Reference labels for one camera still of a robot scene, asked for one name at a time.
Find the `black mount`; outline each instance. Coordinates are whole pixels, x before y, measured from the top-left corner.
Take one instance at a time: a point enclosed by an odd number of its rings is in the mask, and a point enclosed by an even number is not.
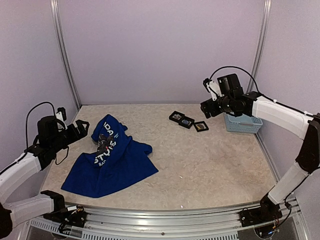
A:
[[[7,237],[13,229],[11,210],[5,209],[0,203],[0,239]]]
[[[279,204],[275,205],[268,194],[260,200],[260,207],[242,210],[239,215],[242,227],[263,224],[283,216]]]
[[[54,191],[42,191],[41,194],[49,196],[53,199],[54,210],[52,213],[46,213],[43,218],[51,220],[57,223],[63,223],[65,219],[68,219],[73,211],[68,211],[65,206],[65,198],[59,193]],[[75,214],[69,219],[68,225],[83,228],[87,220],[87,213],[85,211]]]

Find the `wire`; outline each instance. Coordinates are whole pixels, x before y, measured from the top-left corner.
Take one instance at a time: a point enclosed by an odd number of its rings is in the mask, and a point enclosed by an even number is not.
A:
[[[305,182],[305,180],[307,180],[307,178],[308,178],[309,176],[310,176],[310,174],[308,174],[308,175],[302,180],[302,182],[300,182],[300,184],[299,184],[298,186],[296,186],[296,187],[288,194],[288,196],[285,197],[284,203],[287,202],[288,197],[289,197],[298,187],[300,187],[300,186]]]
[[[61,162],[57,163],[57,158],[55,158],[55,165],[60,165],[67,157],[68,157],[68,154],[69,154],[69,146],[67,146],[67,150],[66,150],[66,155],[64,157],[64,159],[62,159]]]
[[[64,233],[64,228],[66,227],[67,223],[69,223],[71,221],[72,218],[74,218],[78,213],[83,212],[84,211],[84,207],[83,206],[78,206],[76,210],[74,210],[68,217],[66,217],[64,219],[64,221],[59,225],[58,227],[58,231],[61,234],[65,234]]]
[[[220,71],[221,69],[239,69],[243,72],[245,72],[246,74],[248,74],[250,76],[250,78],[252,79],[252,81],[254,82],[254,85],[255,85],[255,88],[256,88],[256,91],[258,93],[261,93],[258,89],[258,84],[255,80],[255,78],[246,70],[244,70],[243,68],[239,67],[239,66],[222,66],[220,68],[218,68],[217,70],[215,70],[212,74],[211,74],[211,77],[209,78],[210,80],[212,79],[212,77],[215,75],[216,72]]]
[[[30,111],[27,113],[26,115],[26,118],[25,118],[25,145],[26,145],[26,149],[25,149],[25,153],[18,159],[18,160],[15,160],[13,163],[11,163],[10,165],[8,165],[5,169],[3,169],[1,172],[0,172],[0,175],[3,174],[5,171],[7,171],[9,168],[11,168],[12,166],[14,166],[15,164],[17,164],[18,162],[20,162],[22,159],[25,158],[25,156],[28,154],[28,147],[29,147],[29,143],[28,143],[28,119],[29,119],[29,115],[30,113],[36,109],[37,107],[41,106],[41,105],[44,105],[44,104],[49,104],[51,105],[52,107],[52,110],[53,110],[53,115],[56,114],[56,111],[55,111],[55,107],[54,105],[49,102],[49,101],[43,101],[37,105],[35,105],[33,108],[30,109]]]
[[[277,215],[276,216],[276,224],[279,225],[280,221],[279,221],[279,217]]]
[[[284,222],[290,217],[291,212],[292,212],[292,209],[290,209],[288,215],[287,215],[287,216],[285,217],[285,219],[278,225],[277,228],[279,228],[282,224],[284,224]]]
[[[218,98],[219,97],[219,95],[209,86],[209,89],[210,89],[210,91],[211,92],[213,92],[214,94],[215,94],[215,96]]]
[[[221,69],[239,69],[239,70],[245,72],[245,73],[248,74],[248,75],[250,76],[250,78],[252,79],[252,81],[253,81],[253,83],[254,83],[254,85],[255,85],[256,91],[257,91],[259,94],[261,94],[263,97],[265,97],[266,99],[274,102],[274,100],[273,100],[271,97],[268,97],[268,96],[264,95],[263,93],[261,93],[261,92],[259,91],[258,84],[257,84],[255,78],[254,78],[248,71],[244,70],[243,68],[241,68],[241,67],[239,67],[239,66],[222,66],[222,67],[218,68],[217,70],[215,70],[215,71],[212,73],[212,75],[210,76],[210,80],[211,80],[212,77],[215,75],[215,73],[218,72],[218,71],[221,70]],[[276,103],[276,104],[279,104],[279,105],[281,105],[281,106],[283,106],[283,107],[286,107],[286,108],[288,108],[288,109],[294,110],[294,111],[296,111],[296,112],[298,112],[298,113],[301,113],[301,114],[303,114],[303,115],[305,114],[303,111],[301,111],[301,110],[299,110],[299,109],[297,109],[297,108],[294,108],[294,107],[292,107],[292,106],[285,105],[285,104],[283,104],[283,103],[281,103],[281,102],[278,102],[278,101],[276,101],[275,103]],[[311,115],[311,114],[306,114],[306,116],[311,117],[311,118],[314,118],[314,116]]]

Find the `black square frame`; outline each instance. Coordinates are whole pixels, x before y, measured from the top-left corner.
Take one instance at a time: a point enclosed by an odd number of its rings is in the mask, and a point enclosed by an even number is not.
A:
[[[194,124],[195,120],[190,118],[190,117],[187,117],[187,116],[184,116],[184,118],[182,118],[180,121],[179,121],[179,125],[182,126],[182,127],[185,127],[187,129],[190,129],[191,126]]]
[[[185,115],[181,112],[178,112],[178,111],[174,111],[170,116],[169,116],[169,119],[176,122],[176,123],[179,123],[183,118],[185,117]]]
[[[195,130],[197,132],[203,132],[203,131],[208,131],[209,130],[209,127],[207,126],[205,121],[197,121],[193,125],[194,125]]]

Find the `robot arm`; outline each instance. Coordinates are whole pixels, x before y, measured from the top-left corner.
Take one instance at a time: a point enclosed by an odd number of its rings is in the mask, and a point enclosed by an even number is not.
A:
[[[303,140],[298,157],[283,178],[260,201],[260,208],[240,213],[243,227],[281,218],[279,204],[320,164],[320,114],[302,114],[260,92],[244,94],[236,74],[219,77],[217,83],[208,78],[203,85],[212,98],[201,103],[206,118],[227,113],[235,117],[245,114],[274,123]]]
[[[58,113],[43,117],[38,123],[38,135],[33,145],[0,173],[0,239],[9,235],[17,225],[46,214],[51,220],[64,221],[69,211],[77,207],[65,207],[64,197],[52,191],[43,191],[41,194],[18,202],[8,203],[8,197],[28,178],[45,169],[57,153],[68,149],[69,145],[84,138],[88,134],[89,123],[77,120],[66,126],[66,112],[58,108]],[[79,219],[85,219],[82,212]],[[78,227],[84,225],[84,220],[77,222]]]

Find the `black cable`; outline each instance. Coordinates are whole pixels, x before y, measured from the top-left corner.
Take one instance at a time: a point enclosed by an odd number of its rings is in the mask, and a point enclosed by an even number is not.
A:
[[[219,97],[219,95],[209,86],[209,89],[210,89],[210,91],[211,92],[213,92],[214,94],[215,94],[215,96],[218,98]]]
[[[211,74],[211,77],[209,78],[210,80],[212,79],[212,77],[215,75],[216,72],[218,72],[219,70],[221,69],[239,69],[243,72],[245,72],[246,74],[248,74],[250,76],[250,78],[252,79],[252,81],[254,82],[254,85],[255,85],[255,88],[256,88],[256,91],[260,94],[262,94],[259,89],[258,89],[258,84],[255,80],[255,78],[246,70],[244,70],[243,68],[239,67],[239,66],[222,66],[220,68],[218,68],[217,70],[215,70],[212,74]]]
[[[241,68],[241,67],[239,67],[239,66],[222,66],[222,67],[218,68],[217,70],[215,70],[215,71],[212,73],[212,75],[210,76],[210,80],[212,79],[212,77],[214,76],[214,74],[215,74],[216,72],[218,72],[218,71],[221,70],[221,69],[228,69],[228,68],[230,68],[230,69],[239,69],[239,70],[245,72],[246,74],[248,74],[248,75],[250,76],[250,78],[252,79],[252,81],[254,82],[256,91],[257,91],[259,94],[261,94],[263,97],[265,97],[266,99],[274,102],[274,100],[273,100],[271,97],[268,97],[268,96],[264,95],[263,93],[261,93],[261,92],[259,91],[259,89],[258,89],[258,84],[257,84],[255,78],[254,78],[248,71],[244,70],[243,68]],[[276,103],[276,104],[279,104],[279,105],[281,105],[281,106],[283,106],[283,107],[286,107],[286,108],[288,108],[288,109],[294,110],[294,111],[296,111],[296,112],[298,112],[298,113],[305,114],[303,111],[301,111],[301,110],[299,110],[299,109],[296,109],[296,108],[294,108],[294,107],[292,107],[292,106],[285,105],[285,104],[283,104],[283,103],[281,103],[281,102],[278,102],[278,101],[276,101],[275,103]],[[311,115],[311,114],[306,114],[306,116],[311,117],[311,118],[314,117],[314,116]]]
[[[66,227],[66,225],[67,225],[67,221],[66,221],[66,220],[63,221],[63,222],[59,225],[59,227],[58,227],[59,233],[65,234],[65,233],[64,233],[64,228]]]
[[[29,115],[30,115],[30,113],[31,113],[34,109],[36,109],[37,107],[39,107],[39,106],[41,106],[41,105],[43,105],[43,104],[49,104],[49,105],[51,105],[52,110],[53,110],[53,115],[56,114],[54,105],[53,105],[51,102],[49,102],[49,101],[43,101],[43,102],[35,105],[33,108],[30,109],[30,111],[27,113],[26,118],[25,118],[25,145],[26,145],[25,153],[24,153],[24,154],[22,155],[22,157],[20,157],[18,160],[12,162],[12,163],[11,163],[10,165],[8,165],[5,169],[3,169],[3,170],[0,172],[0,175],[3,174],[5,171],[7,171],[7,170],[8,170],[9,168],[11,168],[12,166],[14,166],[17,162],[20,162],[22,159],[24,159],[25,156],[28,154],[27,149],[28,149],[28,147],[29,147],[29,143],[28,143],[28,119],[29,119]]]
[[[290,209],[288,215],[285,217],[285,219],[282,222],[280,222],[280,224],[277,226],[277,228],[279,228],[282,224],[284,224],[284,222],[290,217],[291,212],[292,212],[292,209]]]
[[[57,163],[57,158],[55,158],[55,165],[60,165],[68,157],[68,154],[69,154],[69,146],[67,146],[66,155],[61,162]]]
[[[305,180],[307,180],[307,178],[308,178],[309,176],[310,176],[310,175],[308,174],[308,175],[302,180],[302,182],[300,182],[300,184],[299,184],[298,186],[296,186],[296,187],[288,194],[288,196],[285,197],[284,203],[287,202],[288,197],[289,197],[298,187],[300,187],[300,186],[305,182]]]

